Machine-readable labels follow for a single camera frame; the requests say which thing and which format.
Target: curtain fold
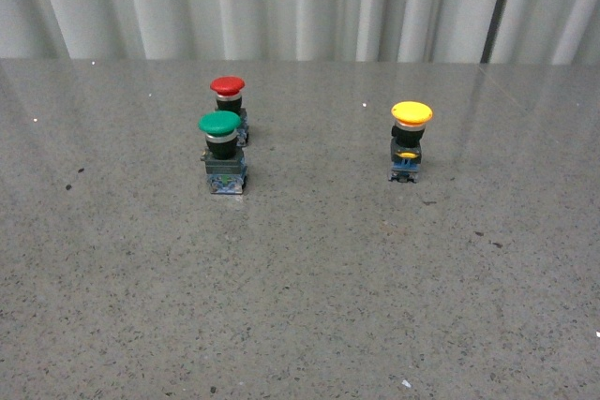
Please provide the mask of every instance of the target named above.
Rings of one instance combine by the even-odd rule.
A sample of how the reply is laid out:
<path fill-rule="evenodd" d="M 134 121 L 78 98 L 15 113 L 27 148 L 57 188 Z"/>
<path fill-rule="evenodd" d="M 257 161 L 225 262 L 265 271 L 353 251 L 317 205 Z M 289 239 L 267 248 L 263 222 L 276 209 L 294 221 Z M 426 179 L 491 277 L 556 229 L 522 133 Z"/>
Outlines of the curtain fold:
<path fill-rule="evenodd" d="M 497 0 L 0 0 L 1 57 L 479 63 Z M 600 0 L 507 0 L 491 63 L 597 64 Z"/>

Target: green button cap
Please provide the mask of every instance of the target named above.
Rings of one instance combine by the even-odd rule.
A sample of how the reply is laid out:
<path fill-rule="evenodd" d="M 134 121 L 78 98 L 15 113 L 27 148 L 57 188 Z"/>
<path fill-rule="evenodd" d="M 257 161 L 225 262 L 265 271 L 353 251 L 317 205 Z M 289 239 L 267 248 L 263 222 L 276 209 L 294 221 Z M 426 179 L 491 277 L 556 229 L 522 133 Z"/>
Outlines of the green button cap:
<path fill-rule="evenodd" d="M 209 112 L 202 117 L 198 128 L 213 136 L 225 136 L 240 126 L 240 116 L 231 111 Z"/>

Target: yellow button cap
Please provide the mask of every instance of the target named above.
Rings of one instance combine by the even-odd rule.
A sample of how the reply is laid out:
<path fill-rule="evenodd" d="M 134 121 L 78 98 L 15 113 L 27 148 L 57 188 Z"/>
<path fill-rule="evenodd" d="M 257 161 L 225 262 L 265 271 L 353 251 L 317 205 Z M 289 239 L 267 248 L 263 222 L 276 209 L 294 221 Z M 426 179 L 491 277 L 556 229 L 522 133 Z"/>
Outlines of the yellow button cap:
<path fill-rule="evenodd" d="M 400 102 L 392 107 L 392 115 L 407 126 L 420 126 L 433 117 L 433 111 L 424 103 Z"/>

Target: speckled stone surface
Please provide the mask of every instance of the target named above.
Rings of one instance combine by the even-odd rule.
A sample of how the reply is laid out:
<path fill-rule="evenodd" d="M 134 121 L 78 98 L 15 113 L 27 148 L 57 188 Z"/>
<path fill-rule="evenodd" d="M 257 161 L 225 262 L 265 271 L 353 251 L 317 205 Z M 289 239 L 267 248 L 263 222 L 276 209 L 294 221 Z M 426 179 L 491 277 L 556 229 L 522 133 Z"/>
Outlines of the speckled stone surface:
<path fill-rule="evenodd" d="M 200 160 L 227 74 L 241 197 Z M 1 60 L 0 398 L 598 398 L 599 98 L 598 67 Z"/>

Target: red button cap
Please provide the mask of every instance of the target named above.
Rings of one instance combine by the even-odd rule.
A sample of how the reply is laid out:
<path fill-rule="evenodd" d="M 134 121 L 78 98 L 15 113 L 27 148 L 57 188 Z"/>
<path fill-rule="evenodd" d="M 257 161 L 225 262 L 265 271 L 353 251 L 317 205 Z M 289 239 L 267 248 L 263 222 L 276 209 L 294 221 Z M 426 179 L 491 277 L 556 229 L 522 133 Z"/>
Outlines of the red button cap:
<path fill-rule="evenodd" d="M 219 77 L 210 83 L 210 89 L 217 91 L 220 96 L 235 96 L 244 86 L 244 81 L 234 76 Z"/>

